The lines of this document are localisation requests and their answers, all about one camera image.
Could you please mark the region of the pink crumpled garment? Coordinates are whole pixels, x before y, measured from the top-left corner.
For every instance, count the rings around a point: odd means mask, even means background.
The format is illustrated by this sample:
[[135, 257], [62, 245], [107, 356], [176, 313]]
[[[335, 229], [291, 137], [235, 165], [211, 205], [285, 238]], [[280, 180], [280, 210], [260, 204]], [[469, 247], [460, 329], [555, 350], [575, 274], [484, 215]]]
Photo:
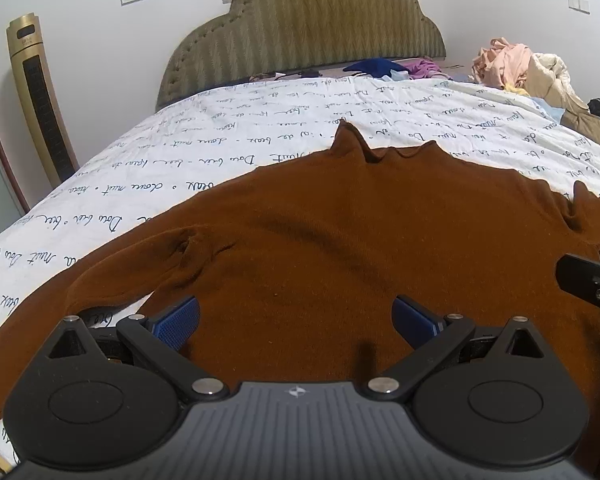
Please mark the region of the pink crumpled garment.
[[505, 38], [493, 38], [490, 46], [481, 48], [472, 61], [476, 81], [496, 89], [524, 88], [531, 49], [525, 44], [511, 44]]

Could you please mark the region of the olive striped padded headboard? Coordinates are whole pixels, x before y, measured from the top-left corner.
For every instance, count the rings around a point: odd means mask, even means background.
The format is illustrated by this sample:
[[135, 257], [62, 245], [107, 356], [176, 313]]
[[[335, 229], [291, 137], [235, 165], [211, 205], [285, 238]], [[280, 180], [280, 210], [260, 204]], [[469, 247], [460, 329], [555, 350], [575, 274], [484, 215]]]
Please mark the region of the olive striped padded headboard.
[[178, 44], [155, 107], [258, 74], [445, 55], [440, 29], [418, 0], [233, 0]]

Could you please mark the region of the brown knit sweater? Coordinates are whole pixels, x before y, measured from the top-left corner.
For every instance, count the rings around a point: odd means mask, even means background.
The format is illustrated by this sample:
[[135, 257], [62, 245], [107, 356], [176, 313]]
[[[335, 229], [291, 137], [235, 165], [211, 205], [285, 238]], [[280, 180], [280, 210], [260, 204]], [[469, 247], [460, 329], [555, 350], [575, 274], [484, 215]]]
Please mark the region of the brown knit sweater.
[[558, 193], [434, 143], [331, 148], [214, 186], [76, 261], [0, 329], [0, 415], [65, 315], [197, 298], [185, 353], [228, 384], [365, 380], [400, 359], [393, 299], [483, 325], [531, 318], [588, 399], [579, 458], [600, 465], [600, 312], [562, 292], [565, 254], [600, 258], [600, 192]]

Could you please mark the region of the light blue garment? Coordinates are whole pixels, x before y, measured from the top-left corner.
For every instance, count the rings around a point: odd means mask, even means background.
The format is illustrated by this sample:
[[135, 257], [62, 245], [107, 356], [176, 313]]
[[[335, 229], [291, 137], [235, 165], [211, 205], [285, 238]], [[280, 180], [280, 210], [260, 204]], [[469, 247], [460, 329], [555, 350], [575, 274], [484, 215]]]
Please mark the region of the light blue garment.
[[562, 121], [562, 116], [565, 114], [565, 110], [563, 108], [551, 106], [542, 98], [532, 98], [532, 101], [543, 111], [546, 116], [552, 118], [554, 122]]

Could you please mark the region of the purple garment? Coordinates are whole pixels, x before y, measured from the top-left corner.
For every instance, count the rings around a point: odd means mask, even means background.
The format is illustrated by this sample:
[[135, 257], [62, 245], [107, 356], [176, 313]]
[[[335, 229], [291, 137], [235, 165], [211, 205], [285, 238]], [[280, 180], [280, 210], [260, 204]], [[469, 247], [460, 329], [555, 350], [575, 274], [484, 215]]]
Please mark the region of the purple garment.
[[407, 70], [411, 79], [449, 79], [449, 75], [444, 73], [442, 68], [429, 58], [413, 58], [412, 60], [403, 61], [402, 66]]

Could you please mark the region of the gold tower fan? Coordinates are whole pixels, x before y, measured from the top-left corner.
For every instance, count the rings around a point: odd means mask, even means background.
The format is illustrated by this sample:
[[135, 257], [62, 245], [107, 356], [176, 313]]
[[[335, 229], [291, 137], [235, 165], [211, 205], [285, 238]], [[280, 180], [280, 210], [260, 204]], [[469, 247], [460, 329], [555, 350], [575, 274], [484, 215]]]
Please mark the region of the gold tower fan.
[[76, 173], [78, 162], [54, 93], [39, 18], [24, 14], [10, 22], [6, 33], [28, 131], [51, 186], [57, 188]]

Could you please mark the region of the navy blue garment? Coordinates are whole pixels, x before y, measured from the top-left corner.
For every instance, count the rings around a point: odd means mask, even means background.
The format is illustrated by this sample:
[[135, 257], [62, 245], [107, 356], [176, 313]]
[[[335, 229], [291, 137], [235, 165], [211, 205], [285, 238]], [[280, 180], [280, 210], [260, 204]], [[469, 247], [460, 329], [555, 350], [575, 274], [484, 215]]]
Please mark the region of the navy blue garment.
[[366, 58], [344, 67], [343, 72], [363, 73], [373, 78], [396, 77], [399, 80], [411, 78], [406, 67], [386, 58]]

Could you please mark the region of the beige tan jacket pile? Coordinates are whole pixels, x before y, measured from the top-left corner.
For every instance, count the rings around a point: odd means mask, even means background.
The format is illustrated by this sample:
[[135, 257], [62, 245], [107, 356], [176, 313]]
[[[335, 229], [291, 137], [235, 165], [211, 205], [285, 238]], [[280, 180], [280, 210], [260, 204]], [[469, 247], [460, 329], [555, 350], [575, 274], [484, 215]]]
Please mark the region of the beige tan jacket pile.
[[524, 89], [544, 100], [549, 106], [562, 108], [560, 123], [582, 136], [600, 144], [600, 116], [588, 109], [580, 96], [573, 90], [567, 65], [553, 53], [533, 53], [527, 70]]

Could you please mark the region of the white script-print bed sheet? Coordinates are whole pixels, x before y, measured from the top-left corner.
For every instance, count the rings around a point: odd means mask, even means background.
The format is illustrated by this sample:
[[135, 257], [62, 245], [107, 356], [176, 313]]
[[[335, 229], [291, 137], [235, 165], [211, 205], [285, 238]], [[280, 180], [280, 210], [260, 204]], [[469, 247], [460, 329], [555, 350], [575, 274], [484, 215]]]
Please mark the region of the white script-print bed sheet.
[[363, 77], [205, 91], [123, 134], [0, 233], [0, 328], [35, 289], [161, 212], [262, 166], [328, 148], [347, 119], [372, 148], [434, 142], [570, 195], [600, 195], [600, 144], [541, 100], [464, 82]]

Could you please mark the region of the white wall switch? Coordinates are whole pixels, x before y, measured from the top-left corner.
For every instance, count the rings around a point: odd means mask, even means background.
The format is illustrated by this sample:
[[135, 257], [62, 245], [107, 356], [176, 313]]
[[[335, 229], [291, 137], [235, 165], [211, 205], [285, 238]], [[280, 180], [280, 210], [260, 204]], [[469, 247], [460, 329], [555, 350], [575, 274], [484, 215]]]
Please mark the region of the white wall switch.
[[584, 14], [590, 14], [590, 3], [588, 0], [568, 0], [568, 8]]

